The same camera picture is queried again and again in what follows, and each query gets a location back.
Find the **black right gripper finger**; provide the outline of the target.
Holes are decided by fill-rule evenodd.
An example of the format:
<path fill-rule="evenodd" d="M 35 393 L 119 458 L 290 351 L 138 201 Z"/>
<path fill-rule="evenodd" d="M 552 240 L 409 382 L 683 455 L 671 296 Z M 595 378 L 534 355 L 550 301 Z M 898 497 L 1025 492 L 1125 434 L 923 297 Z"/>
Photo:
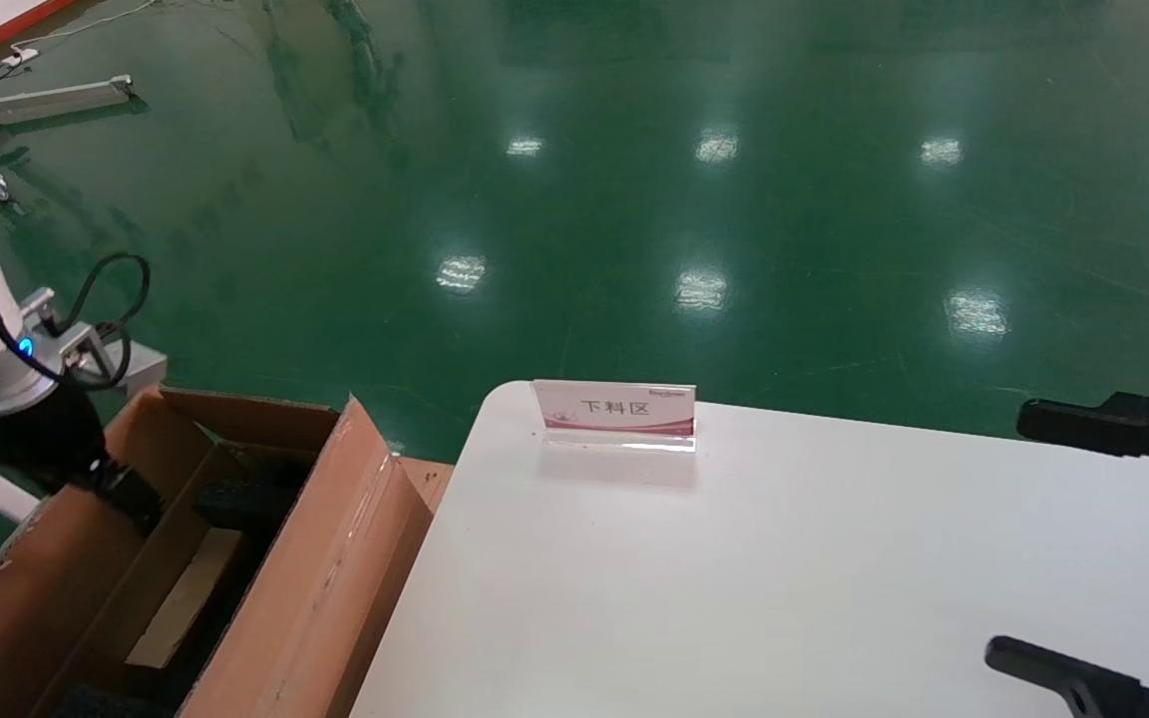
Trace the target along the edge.
<path fill-rule="evenodd" d="M 1073 717 L 1149 717 L 1149 687 L 1136 678 L 1013 636 L 993 636 L 984 663 L 1058 695 Z"/>
<path fill-rule="evenodd" d="M 1089 453 L 1149 460 L 1149 397 L 1117 392 L 1102 406 L 1030 400 L 1018 409 L 1018 435 Z"/>

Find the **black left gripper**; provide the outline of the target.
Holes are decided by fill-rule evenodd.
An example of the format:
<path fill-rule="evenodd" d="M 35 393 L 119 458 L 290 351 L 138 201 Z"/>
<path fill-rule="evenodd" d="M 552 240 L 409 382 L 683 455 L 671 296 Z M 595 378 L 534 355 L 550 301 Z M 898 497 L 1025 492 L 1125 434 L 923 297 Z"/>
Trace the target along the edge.
<path fill-rule="evenodd" d="M 160 492 L 108 450 L 105 427 L 86 391 L 57 385 L 51 395 L 0 415 L 0 464 L 18 470 L 51 495 L 86 491 L 128 517 L 141 535 L 163 518 Z"/>

